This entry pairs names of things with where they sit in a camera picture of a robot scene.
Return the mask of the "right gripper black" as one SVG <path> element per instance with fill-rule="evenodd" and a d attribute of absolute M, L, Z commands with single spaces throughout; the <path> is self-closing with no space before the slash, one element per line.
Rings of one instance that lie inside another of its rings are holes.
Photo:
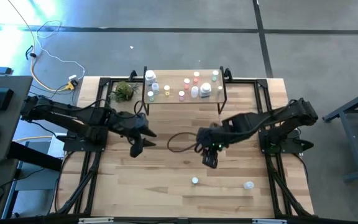
<path fill-rule="evenodd" d="M 229 147 L 228 134 L 231 133 L 231 125 L 224 123 L 222 125 L 218 123 L 211 123 L 208 128 L 199 128 L 196 134 L 196 151 L 201 152 L 203 157 L 202 163 L 204 165 L 210 165 L 212 169 L 217 168 L 218 165 L 218 153 L 217 151 L 211 151 L 209 155 L 207 149 L 217 144 L 219 150 L 223 147 Z"/>

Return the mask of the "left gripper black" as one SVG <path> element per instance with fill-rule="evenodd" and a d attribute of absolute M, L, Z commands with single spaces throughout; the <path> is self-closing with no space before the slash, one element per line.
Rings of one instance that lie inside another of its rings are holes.
<path fill-rule="evenodd" d="M 112 111 L 109 117 L 109 131 L 127 138 L 131 144 L 131 157 L 140 155 L 143 147 L 156 146 L 156 143 L 141 136 L 142 134 L 150 137 L 157 136 L 149 129 L 149 121 L 144 113 L 135 115 L 127 111 Z"/>

